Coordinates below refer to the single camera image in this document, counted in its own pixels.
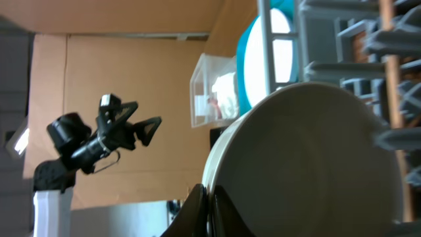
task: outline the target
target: transparent box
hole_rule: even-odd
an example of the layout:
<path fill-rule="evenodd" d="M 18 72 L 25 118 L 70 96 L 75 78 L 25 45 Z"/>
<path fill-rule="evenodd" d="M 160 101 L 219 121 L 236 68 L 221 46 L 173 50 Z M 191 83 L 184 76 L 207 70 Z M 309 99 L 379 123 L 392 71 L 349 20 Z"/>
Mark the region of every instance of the transparent box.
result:
<path fill-rule="evenodd" d="M 239 116 L 236 58 L 202 53 L 190 80 L 191 126 Z"/>

